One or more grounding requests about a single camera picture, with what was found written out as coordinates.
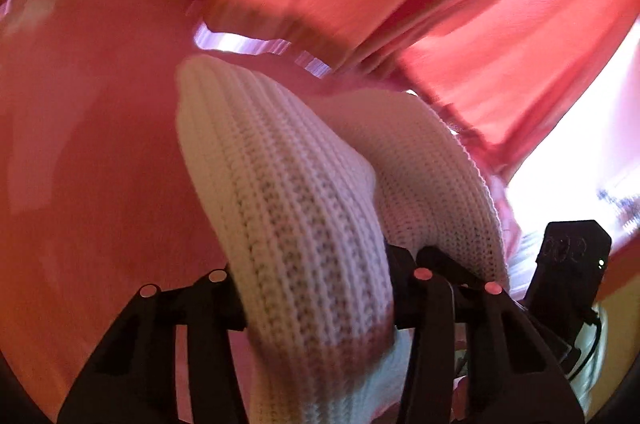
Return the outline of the white knitted sweater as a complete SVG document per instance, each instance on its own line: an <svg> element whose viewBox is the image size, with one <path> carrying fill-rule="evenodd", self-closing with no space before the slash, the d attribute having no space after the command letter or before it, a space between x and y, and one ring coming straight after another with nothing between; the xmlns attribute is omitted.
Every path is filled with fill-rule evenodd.
<svg viewBox="0 0 640 424"><path fill-rule="evenodd" d="M302 98L209 56L176 81L181 152L247 320L250 420L374 420L399 400L411 346L394 326L386 246L433 245L509 281L472 158L406 92Z"/></svg>

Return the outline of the pink bow-print bed blanket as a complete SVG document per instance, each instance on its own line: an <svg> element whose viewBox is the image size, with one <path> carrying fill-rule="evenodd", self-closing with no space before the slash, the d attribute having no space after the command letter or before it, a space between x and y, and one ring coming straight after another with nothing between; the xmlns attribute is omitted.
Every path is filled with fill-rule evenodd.
<svg viewBox="0 0 640 424"><path fill-rule="evenodd" d="M498 179L408 80L315 77L286 55L201 51L194 33L166 0L10 0L1 19L1 350L50 418L136 288L224 262L183 161L180 69L288 88L347 142L390 243L509 280L518 226Z"/></svg>

